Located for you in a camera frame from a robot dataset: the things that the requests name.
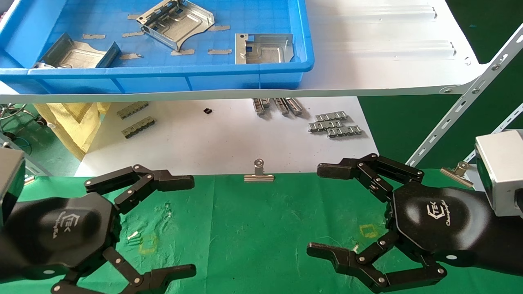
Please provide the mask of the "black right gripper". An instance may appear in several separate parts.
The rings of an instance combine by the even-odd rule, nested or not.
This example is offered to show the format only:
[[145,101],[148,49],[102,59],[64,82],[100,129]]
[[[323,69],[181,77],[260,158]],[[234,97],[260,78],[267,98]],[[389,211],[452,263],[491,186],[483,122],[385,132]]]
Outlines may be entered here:
[[[375,153],[344,158],[338,164],[320,163],[318,176],[357,179],[388,204],[388,225],[394,233],[385,234],[361,253],[313,242],[307,246],[309,256],[330,261],[335,272],[357,278],[373,293],[439,283],[447,271],[436,261],[456,267],[491,267],[486,239],[491,207],[483,192],[422,185],[423,171]],[[393,191],[383,177],[406,185]],[[394,246],[422,267],[389,273],[375,268],[373,263]]]

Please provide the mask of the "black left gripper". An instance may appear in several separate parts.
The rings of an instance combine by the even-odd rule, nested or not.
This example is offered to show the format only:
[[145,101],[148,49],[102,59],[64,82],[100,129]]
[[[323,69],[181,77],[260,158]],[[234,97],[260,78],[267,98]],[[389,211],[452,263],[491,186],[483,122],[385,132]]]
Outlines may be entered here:
[[[85,182],[82,197],[51,197],[16,205],[16,275],[27,280],[65,275],[52,294],[99,294],[79,287],[87,276],[110,262],[125,279],[121,294],[164,294],[172,281],[194,277],[194,264],[153,269],[140,275],[113,247],[119,240],[120,214],[127,214],[155,191],[194,188],[191,175],[142,165],[119,169]],[[125,188],[114,205],[102,195]]]

